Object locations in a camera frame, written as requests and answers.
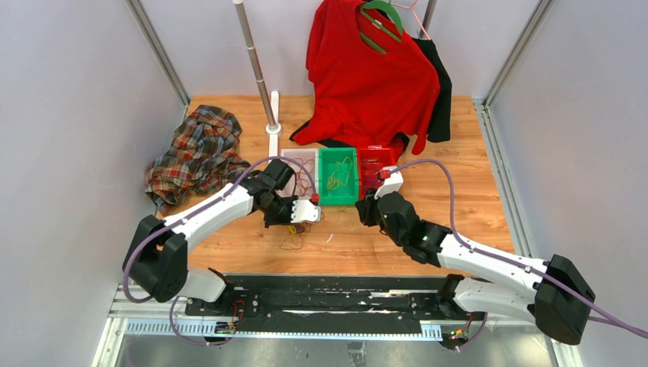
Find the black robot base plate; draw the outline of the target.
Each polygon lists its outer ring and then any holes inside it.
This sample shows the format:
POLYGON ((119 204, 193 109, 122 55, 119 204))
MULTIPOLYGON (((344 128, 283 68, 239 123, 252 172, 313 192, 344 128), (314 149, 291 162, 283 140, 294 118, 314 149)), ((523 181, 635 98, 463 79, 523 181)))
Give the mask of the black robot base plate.
POLYGON ((423 321, 477 326, 469 313, 439 296, 441 277, 230 274, 214 303, 192 299, 183 316, 221 317, 241 332, 415 334, 423 321))

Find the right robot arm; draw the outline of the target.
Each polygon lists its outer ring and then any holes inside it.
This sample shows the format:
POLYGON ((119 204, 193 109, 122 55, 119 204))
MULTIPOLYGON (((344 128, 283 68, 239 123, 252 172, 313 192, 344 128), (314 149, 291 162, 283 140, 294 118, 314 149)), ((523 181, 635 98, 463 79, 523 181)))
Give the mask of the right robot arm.
POLYGON ((467 275, 449 275, 436 298, 438 311, 454 319, 482 312, 534 323, 548 337, 568 345, 582 341, 595 293, 574 263, 502 252, 421 219, 398 192, 367 194, 355 203, 360 222, 376 226, 412 260, 467 275))

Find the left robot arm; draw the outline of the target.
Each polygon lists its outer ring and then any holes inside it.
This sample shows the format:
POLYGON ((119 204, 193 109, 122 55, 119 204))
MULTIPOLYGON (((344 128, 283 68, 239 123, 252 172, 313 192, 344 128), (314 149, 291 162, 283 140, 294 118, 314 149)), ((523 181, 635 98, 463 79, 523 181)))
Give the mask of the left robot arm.
POLYGON ((319 220, 319 208, 299 196, 280 196, 302 167, 293 158, 270 156, 262 171, 254 165, 201 203, 159 219, 149 215, 136 228, 122 265, 123 292, 133 303, 186 297, 203 300, 216 316, 228 314, 234 295, 214 269, 192 269, 188 256, 207 237, 237 219, 262 213, 264 228, 319 220))

